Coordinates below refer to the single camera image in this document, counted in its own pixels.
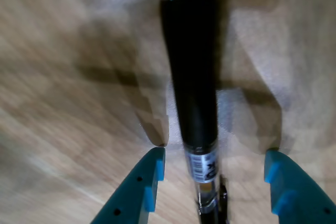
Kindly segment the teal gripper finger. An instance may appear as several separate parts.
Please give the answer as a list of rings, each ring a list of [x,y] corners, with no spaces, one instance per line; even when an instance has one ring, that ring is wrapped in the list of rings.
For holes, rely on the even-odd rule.
[[[165,148],[149,150],[111,195],[92,223],[148,223],[157,186],[164,180]]]
[[[271,212],[279,223],[335,223],[335,203],[286,154],[266,152],[264,180],[270,184]]]

